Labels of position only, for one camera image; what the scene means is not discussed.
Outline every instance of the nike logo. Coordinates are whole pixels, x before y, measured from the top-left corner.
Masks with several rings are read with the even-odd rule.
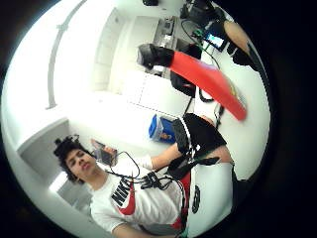
[[[129,202],[126,208],[121,208],[118,206],[119,211],[124,215],[132,215],[136,209],[136,199],[135,199],[135,189],[133,185],[133,180],[130,182],[130,196]]]
[[[119,211],[124,215],[132,215],[136,209],[136,199],[134,190],[134,181],[128,181],[125,178],[121,178],[118,187],[112,194],[111,198],[117,203]],[[128,200],[128,205],[123,208],[122,205]]]

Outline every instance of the knee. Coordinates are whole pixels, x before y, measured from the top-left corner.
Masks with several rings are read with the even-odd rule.
[[[212,121],[209,117],[207,117],[207,116],[205,116],[205,115],[200,115],[200,117],[201,117],[202,119],[206,120],[207,122],[209,122],[211,125],[215,126],[214,123],[213,123],[213,121]]]

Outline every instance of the dark curly hair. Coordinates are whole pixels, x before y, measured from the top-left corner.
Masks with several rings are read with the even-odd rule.
[[[72,150],[79,149],[87,154],[89,154],[91,157],[95,158],[94,155],[92,155],[88,150],[86,150],[78,140],[79,136],[67,136],[62,141],[60,139],[56,139],[54,142],[57,145],[56,149],[53,151],[53,153],[58,157],[59,165],[63,171],[66,172],[67,178],[72,182],[79,184],[84,184],[84,181],[82,179],[78,179],[76,175],[72,173],[72,171],[69,169],[69,167],[66,164],[66,158],[69,152]]]

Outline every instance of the screen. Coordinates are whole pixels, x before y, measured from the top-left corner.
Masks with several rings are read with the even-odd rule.
[[[224,40],[222,40],[221,38],[217,38],[211,34],[208,34],[206,39],[212,42],[218,48],[220,48],[224,43]]]

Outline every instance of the blue container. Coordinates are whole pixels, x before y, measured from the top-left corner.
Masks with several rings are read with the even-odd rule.
[[[155,115],[149,128],[150,138],[154,141],[161,141],[173,144],[175,136],[172,131],[171,121]]]

